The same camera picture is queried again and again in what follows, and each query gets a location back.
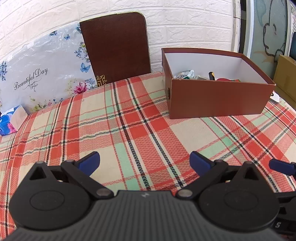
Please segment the blue tissue pack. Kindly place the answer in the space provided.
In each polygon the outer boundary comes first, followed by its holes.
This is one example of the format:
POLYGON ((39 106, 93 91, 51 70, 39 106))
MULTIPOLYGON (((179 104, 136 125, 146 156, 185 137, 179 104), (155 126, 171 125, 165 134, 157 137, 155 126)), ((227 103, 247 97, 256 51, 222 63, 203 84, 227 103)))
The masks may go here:
POLYGON ((28 114, 21 106, 15 106, 1 114, 0 132, 1 136, 7 136, 16 133, 23 122, 26 120, 28 114))

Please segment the plaid bed sheet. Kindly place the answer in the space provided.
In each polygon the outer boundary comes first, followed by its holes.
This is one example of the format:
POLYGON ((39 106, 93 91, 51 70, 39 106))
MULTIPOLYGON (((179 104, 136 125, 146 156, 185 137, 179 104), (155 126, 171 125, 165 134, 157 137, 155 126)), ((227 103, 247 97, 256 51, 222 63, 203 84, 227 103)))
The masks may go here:
POLYGON ((50 166, 97 151, 92 178, 112 191, 177 191, 197 178, 189 155, 252 161, 275 192, 295 180, 269 169, 269 160, 295 161, 295 111, 268 102, 255 115, 171 119, 161 73, 121 80, 48 102, 20 129, 1 138, 1 239, 15 230, 8 205, 36 161, 50 166))

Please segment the cotton swab pack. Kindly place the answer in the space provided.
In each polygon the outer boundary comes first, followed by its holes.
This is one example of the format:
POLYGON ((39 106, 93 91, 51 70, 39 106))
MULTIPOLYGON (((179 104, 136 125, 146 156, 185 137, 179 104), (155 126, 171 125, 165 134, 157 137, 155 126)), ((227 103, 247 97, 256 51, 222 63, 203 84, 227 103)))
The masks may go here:
POLYGON ((209 80, 208 77, 203 77, 203 76, 200 76, 200 75, 195 76, 194 79, 197 79, 197 80, 209 80))

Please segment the green white snack packet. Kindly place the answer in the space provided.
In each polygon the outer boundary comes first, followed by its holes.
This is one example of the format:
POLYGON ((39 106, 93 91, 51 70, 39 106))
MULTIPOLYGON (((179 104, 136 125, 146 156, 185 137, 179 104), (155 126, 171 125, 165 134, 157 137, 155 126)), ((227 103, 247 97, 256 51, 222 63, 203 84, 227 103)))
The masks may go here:
POLYGON ((186 70, 174 76, 175 79, 193 79, 195 77, 194 70, 186 70))

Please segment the brown cardboard storage box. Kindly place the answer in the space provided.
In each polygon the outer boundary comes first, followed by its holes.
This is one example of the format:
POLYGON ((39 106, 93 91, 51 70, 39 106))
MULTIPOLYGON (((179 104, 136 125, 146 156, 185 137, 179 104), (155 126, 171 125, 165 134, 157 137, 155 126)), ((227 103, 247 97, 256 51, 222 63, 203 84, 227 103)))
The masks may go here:
POLYGON ((249 58, 230 51, 163 48, 162 66, 171 119, 260 114, 276 86, 249 58), (208 78, 212 71, 215 81, 174 78, 186 70, 208 78))

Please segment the painted glass door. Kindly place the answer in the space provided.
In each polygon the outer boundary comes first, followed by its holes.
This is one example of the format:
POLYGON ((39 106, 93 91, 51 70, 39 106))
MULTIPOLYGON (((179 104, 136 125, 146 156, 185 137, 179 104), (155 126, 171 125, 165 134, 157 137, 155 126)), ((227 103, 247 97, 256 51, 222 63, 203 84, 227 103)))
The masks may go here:
POLYGON ((295 1, 240 1, 239 53, 270 78, 279 56, 287 55, 295 19, 295 1))

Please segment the dark brown headboard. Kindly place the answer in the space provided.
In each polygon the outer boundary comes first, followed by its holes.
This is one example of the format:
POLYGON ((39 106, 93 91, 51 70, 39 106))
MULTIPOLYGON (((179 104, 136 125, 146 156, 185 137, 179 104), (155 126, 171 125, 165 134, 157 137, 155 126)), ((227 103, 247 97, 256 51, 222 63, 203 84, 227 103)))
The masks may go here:
POLYGON ((151 73, 145 17, 138 12, 80 22, 98 87, 151 73))

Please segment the cardboard box yellow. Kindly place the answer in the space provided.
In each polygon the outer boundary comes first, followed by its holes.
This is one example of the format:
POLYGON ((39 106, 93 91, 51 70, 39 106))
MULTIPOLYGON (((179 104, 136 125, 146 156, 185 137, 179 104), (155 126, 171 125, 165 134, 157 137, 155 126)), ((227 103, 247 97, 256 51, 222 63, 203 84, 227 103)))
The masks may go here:
POLYGON ((273 81, 292 100, 296 97, 296 65, 293 58, 280 55, 273 81))

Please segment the red tape roll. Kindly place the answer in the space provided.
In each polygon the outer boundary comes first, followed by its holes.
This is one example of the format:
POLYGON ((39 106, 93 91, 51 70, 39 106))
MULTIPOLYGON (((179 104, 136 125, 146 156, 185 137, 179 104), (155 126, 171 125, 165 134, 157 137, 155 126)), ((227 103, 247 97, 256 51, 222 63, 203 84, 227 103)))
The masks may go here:
POLYGON ((216 81, 230 81, 230 82, 240 82, 239 79, 228 79, 228 78, 218 78, 216 81))

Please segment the floral plastic-wrapped pillow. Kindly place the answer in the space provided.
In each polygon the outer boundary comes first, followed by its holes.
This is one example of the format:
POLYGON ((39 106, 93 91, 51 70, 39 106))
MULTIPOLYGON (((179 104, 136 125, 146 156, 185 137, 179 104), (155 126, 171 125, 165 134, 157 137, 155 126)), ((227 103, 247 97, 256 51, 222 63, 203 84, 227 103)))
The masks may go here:
POLYGON ((57 28, 1 59, 1 112, 33 113, 97 87, 79 22, 57 28))

